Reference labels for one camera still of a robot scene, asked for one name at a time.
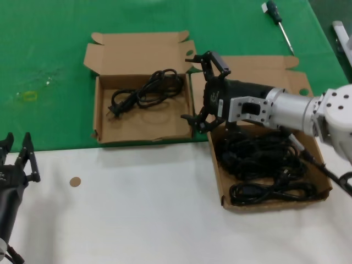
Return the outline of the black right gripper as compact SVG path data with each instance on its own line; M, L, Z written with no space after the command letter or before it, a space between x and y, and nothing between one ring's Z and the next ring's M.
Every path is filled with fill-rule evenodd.
M231 70L215 51L194 55L192 59L185 59L185 61L201 64L202 72L207 81L201 111L197 115L182 114L180 116L201 134L214 130L228 119L232 98L250 96L264 100L273 89L272 86L225 79L231 73ZM212 65L215 65L218 69L219 76L214 75ZM208 122L208 116L214 116L215 119Z

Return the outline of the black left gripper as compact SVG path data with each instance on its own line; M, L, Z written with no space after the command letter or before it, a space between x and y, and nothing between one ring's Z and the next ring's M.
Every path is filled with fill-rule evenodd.
M23 193L28 182L40 182L41 177L35 157L31 134L26 132L22 149L14 165L4 165L7 154L13 146L13 133L8 133L4 140L0 141L1 165L1 239L9 240L19 206L23 200ZM30 162L31 174L26 175L24 168Z

